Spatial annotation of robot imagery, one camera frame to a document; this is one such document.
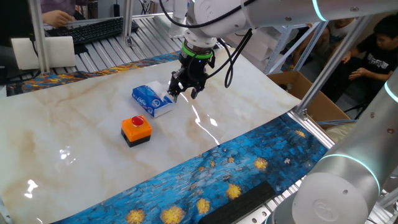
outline orange button base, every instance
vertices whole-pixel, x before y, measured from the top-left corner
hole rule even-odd
[[[129,118],[122,121],[122,131],[121,134],[126,140],[129,147],[136,146],[138,144],[147,142],[150,140],[152,134],[152,127],[145,119],[144,115],[139,115],[144,122],[140,126],[136,126],[132,123],[134,119]]]

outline black t-shirt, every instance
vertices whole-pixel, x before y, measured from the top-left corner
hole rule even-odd
[[[388,74],[398,66],[398,48],[383,50],[377,46],[376,35],[372,34],[362,41],[356,48],[360,52],[366,52],[363,58],[366,64],[364,68],[379,74]]]

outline blue tissue box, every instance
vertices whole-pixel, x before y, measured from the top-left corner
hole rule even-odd
[[[167,96],[162,99],[148,85],[134,88],[132,97],[154,118],[172,110],[173,102]]]

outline blue printed mat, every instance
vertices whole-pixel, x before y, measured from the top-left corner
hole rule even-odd
[[[284,114],[58,223],[198,223],[261,182],[281,194],[326,151]]]

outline cardboard box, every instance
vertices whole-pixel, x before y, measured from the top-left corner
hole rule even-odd
[[[305,78],[300,72],[284,72],[268,75],[272,81],[278,85],[292,85],[289,93],[302,100],[307,91],[309,91],[312,83]],[[329,121],[335,119],[350,119],[347,114],[340,110],[325,94],[319,94],[308,107],[307,114],[314,121]]]

